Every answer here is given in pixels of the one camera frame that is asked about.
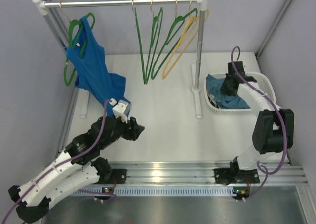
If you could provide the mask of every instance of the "clothes hanger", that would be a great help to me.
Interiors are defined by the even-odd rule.
[[[141,56],[141,63],[142,63],[142,73],[143,73],[143,82],[144,84],[148,83],[152,64],[154,61],[154,56],[156,53],[159,37],[160,37],[160,31],[161,31],[161,26],[162,26],[162,19],[163,19],[163,8],[160,8],[160,11],[158,15],[155,16],[154,12],[152,11],[152,2],[151,2],[151,12],[153,13],[153,23],[152,23],[152,32],[151,32],[151,40],[150,40],[150,47],[149,47],[149,53],[148,53],[148,58],[147,58],[147,64],[145,67],[144,63],[144,56],[143,56],[143,47],[142,47],[142,39],[141,39],[141,34],[140,34],[140,29],[139,29],[139,23],[138,23],[138,18],[137,18],[137,11],[136,8],[134,8],[134,0],[132,0],[132,10],[135,14],[135,22],[136,22],[136,30],[137,30],[137,36],[138,36],[138,43],[139,43],[139,49],[140,49],[140,56]],[[151,50],[152,47],[154,46],[155,39],[157,39],[155,48],[154,48],[154,53],[152,56],[151,64],[148,69],[148,64],[150,60],[150,55],[151,55]]]
[[[205,20],[208,19],[209,17],[209,10],[206,10],[206,18]],[[176,46],[176,48],[173,50],[171,57],[169,58],[169,60],[167,61],[165,67],[163,68],[162,71],[162,78],[165,79],[168,74],[170,73],[170,71],[173,69],[173,67],[175,66],[175,64],[178,62],[178,60],[180,59],[180,57],[182,56],[182,54],[187,50],[188,46],[190,45],[190,43],[193,41],[193,39],[196,37],[196,35],[198,34],[198,29],[195,31],[195,33],[193,34],[193,36],[190,38],[189,42],[187,43],[187,45],[183,48],[183,50],[181,51],[180,55],[176,58],[176,60],[174,61],[174,63],[171,65],[171,67],[167,70],[166,69],[173,57],[173,55],[175,54],[175,52],[177,51],[178,47],[181,46],[189,37],[189,35],[192,33],[193,29],[198,25],[198,20],[199,20],[200,16],[198,17],[191,17],[189,18],[186,26],[184,27],[183,31],[182,31],[182,35],[181,38]]]
[[[176,0],[176,17],[169,29],[169,33],[168,33],[168,36],[155,60],[155,63],[153,65],[153,68],[152,68],[152,72],[151,72],[151,78],[152,80],[155,79],[155,77],[157,76],[159,70],[162,68],[163,64],[165,63],[165,61],[167,60],[167,58],[170,56],[170,54],[172,53],[172,51],[174,50],[174,48],[177,46],[177,44],[179,43],[180,41],[180,38],[176,41],[176,43],[173,45],[173,47],[171,48],[171,50],[168,52],[167,56],[162,60],[162,63],[159,65],[159,67],[157,68],[157,70],[155,71],[155,66],[160,58],[160,55],[162,54],[162,51],[164,50],[164,48],[171,42],[171,40],[174,38],[174,36],[178,33],[178,31],[180,30],[180,28],[182,27],[182,25],[184,24],[186,18],[188,17],[191,17],[191,14],[195,12],[195,17],[198,15],[198,9],[194,8],[192,11],[190,11],[190,7],[189,7],[189,13],[186,14],[185,16],[178,16],[177,17],[177,1]],[[179,27],[176,29],[176,31],[172,34],[174,28],[177,26],[177,24],[181,22],[181,24],[179,25]]]
[[[69,21],[69,27],[68,27],[69,47],[71,49],[74,49],[76,44],[77,44],[77,42],[78,42],[78,40],[79,40],[79,36],[82,33],[82,31],[83,31],[83,23],[80,20],[76,20],[76,19],[70,20],[69,16],[66,13],[63,12],[63,10],[61,8],[61,3],[62,3],[62,1],[59,3],[60,11],[61,11],[62,14],[64,14],[67,17],[67,19]],[[95,23],[95,17],[94,17],[94,15],[91,12],[86,15],[87,18],[90,17],[90,16],[93,18],[93,22],[92,22],[92,25],[91,25],[91,29],[92,29],[93,26],[94,26],[94,23]],[[78,32],[76,34],[76,38],[75,38],[75,40],[73,42],[73,31],[74,31],[75,26],[77,26],[77,25],[79,26],[79,29],[78,29]],[[79,53],[79,57],[82,57],[86,45],[87,45],[87,39],[83,43],[83,46],[82,46],[81,51]],[[72,73],[71,73],[71,75],[70,75],[69,80],[67,80],[68,63],[69,63],[69,59],[66,58],[66,63],[65,63],[65,67],[64,67],[64,82],[65,82],[65,85],[67,85],[67,86],[69,86],[71,84],[71,82],[72,82],[72,80],[74,78],[75,72],[76,72],[76,69],[74,68]]]

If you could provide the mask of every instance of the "robotic arm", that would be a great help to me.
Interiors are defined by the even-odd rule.
[[[130,104],[122,100],[117,103],[114,99],[110,104],[113,105],[112,110],[115,116],[106,117],[103,131],[100,131],[103,119],[101,117],[92,124],[88,132],[75,137],[57,159],[38,176],[24,185],[13,186],[9,189],[11,199],[17,202],[34,185],[16,208],[18,216],[23,221],[33,223],[44,217],[49,209],[68,195],[87,185],[99,181],[106,182],[110,178],[112,168],[106,159],[97,158],[100,151],[121,137],[135,141],[145,129],[144,126],[137,124],[135,118],[127,119]],[[87,152],[100,132],[102,134],[99,141]]]
[[[230,168],[225,171],[215,169],[216,182],[227,185],[229,183],[247,183],[247,179],[249,179],[251,183],[259,183],[257,170],[254,169],[256,163],[283,151],[281,121],[275,109],[281,114],[285,123],[288,149],[293,145],[294,113],[290,109],[282,109],[277,105],[274,108],[264,98],[264,93],[260,90],[257,81],[245,74],[242,61],[234,62],[234,65],[239,75],[234,70],[232,63],[228,63],[228,73],[220,92],[228,96],[238,95],[242,98],[257,117],[257,122],[252,134],[253,145],[236,157],[230,163]]]

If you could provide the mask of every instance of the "gray floor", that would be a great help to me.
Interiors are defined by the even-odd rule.
[[[304,224],[295,188],[264,188],[246,203],[230,197],[119,197],[101,204],[68,197],[44,224]]]

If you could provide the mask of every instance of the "yellow hanger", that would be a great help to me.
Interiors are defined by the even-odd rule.
[[[206,10],[206,18],[205,20],[208,19],[209,16],[209,10]],[[171,65],[171,67],[168,69],[168,71],[166,72],[166,69],[173,57],[173,55],[175,54],[175,52],[177,51],[178,47],[181,46],[189,37],[189,35],[192,33],[193,29],[195,28],[195,26],[198,24],[198,20],[199,20],[199,16],[198,17],[191,17],[189,18],[186,26],[184,27],[183,31],[182,31],[182,35],[181,38],[176,46],[176,48],[173,50],[172,55],[170,56],[169,60],[167,61],[165,67],[163,68],[162,71],[162,78],[165,79],[168,74],[171,72],[171,70],[173,69],[173,67],[176,65],[176,63],[178,62],[178,60],[180,59],[180,57],[182,56],[182,54],[187,50],[188,46],[190,45],[190,43],[193,41],[193,39],[195,38],[195,36],[198,34],[198,30],[193,34],[192,38],[189,40],[189,42],[187,43],[187,45],[184,47],[184,49],[181,51],[180,55],[177,57],[177,59],[174,61],[174,63]],[[191,26],[191,24],[194,24],[191,29],[187,32],[187,30],[189,29],[189,27]]]

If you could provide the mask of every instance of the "blue tank top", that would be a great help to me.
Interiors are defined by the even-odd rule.
[[[105,100],[111,98],[117,102],[119,100],[129,102],[124,98],[126,78],[108,72],[104,48],[97,43],[87,18],[84,16],[80,20],[83,22],[83,30],[78,43],[74,49],[67,48],[67,57],[77,71],[75,86],[89,91],[103,106]],[[86,48],[82,57],[79,58],[85,39],[87,39]],[[113,116],[110,104],[107,105],[107,114]]]

